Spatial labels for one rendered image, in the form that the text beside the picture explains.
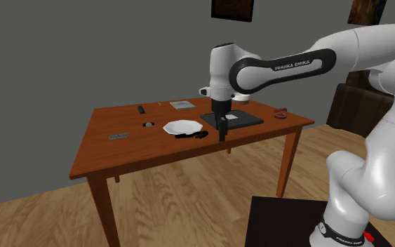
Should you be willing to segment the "white cup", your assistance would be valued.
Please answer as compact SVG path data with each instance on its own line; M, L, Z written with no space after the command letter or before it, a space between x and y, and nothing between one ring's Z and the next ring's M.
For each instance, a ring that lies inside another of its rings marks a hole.
M246 105L249 103L250 101L250 96L249 95L245 95L245 94L241 94L241 93L236 93L234 95L234 97L232 98L232 100L236 103L236 104L242 104L242 105Z

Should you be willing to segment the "black flat book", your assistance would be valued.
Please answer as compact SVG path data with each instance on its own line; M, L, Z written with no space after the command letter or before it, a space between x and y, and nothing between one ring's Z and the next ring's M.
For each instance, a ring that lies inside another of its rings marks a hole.
M203 114L200 116L206 123L211 125L213 128L216 128L215 123L215 114ZM230 111L228 114L225 115L228 123L228 129L237 129L237 128L244 128L248 126L254 126L258 124L263 124L264 120L260 119L256 116L253 116L247 112L241 111L239 109L235 109Z

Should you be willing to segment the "black glasses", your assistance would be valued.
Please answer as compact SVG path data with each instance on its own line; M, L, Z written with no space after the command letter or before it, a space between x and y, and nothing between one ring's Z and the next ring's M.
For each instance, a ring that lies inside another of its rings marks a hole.
M180 138L204 138L208 135L208 131L198 131L190 134L182 133L175 135L175 138L180 139Z

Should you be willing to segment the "grey book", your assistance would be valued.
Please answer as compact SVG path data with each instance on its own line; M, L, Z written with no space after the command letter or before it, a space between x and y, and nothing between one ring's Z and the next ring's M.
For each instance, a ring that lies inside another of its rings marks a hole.
M176 110L185 110L185 109L194 109L196 108L195 105L190 103L189 101L183 100L183 101L176 101L176 102L170 102L170 104L176 109Z

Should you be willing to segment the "white plate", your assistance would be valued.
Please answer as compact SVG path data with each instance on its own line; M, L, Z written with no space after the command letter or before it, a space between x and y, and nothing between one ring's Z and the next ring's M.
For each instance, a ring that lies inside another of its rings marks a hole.
M170 135L192 134L201 131L203 125L192 120L177 120L168 122L163 129Z

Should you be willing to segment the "brown wooden table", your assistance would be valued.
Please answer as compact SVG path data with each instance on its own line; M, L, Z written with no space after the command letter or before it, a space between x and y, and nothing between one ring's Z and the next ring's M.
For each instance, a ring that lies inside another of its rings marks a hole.
M94 109L69 178L87 179L109 247L120 247L120 242L108 178L118 180L128 173L283 135L286 141L276 189L277 197L283 197L302 129L314 121L294 113L286 119L276 119L273 107L251 100L247 105L237 105L237 109L263 119L264 123L235 129L225 142L219 142L218 132L203 122L207 137L176 139L163 129L168 122L200 121L200 116L210 111L210 98L192 98L190 102L196 108L176 110L167 101L160 102L162 106L157 102L145 103L144 114L138 113L136 105ZM143 127L146 122L155 125ZM128 133L128 137L109 140L110 135L120 133Z

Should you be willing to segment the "dark robot stand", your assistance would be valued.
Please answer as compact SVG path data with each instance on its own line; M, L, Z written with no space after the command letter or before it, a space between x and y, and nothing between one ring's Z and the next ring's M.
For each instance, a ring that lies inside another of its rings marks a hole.
M245 247L393 247L347 193L329 201L254 196Z

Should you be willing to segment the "dark framed wall picture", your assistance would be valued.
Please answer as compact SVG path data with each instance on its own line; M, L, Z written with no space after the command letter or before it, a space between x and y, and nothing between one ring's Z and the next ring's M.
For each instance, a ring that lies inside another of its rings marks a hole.
M255 0L211 0L211 17L252 22Z

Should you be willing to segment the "brown wall picture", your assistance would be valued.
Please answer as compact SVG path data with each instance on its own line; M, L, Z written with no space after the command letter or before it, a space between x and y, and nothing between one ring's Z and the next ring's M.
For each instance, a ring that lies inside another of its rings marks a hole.
M378 25L387 0L353 0L347 20L353 25Z

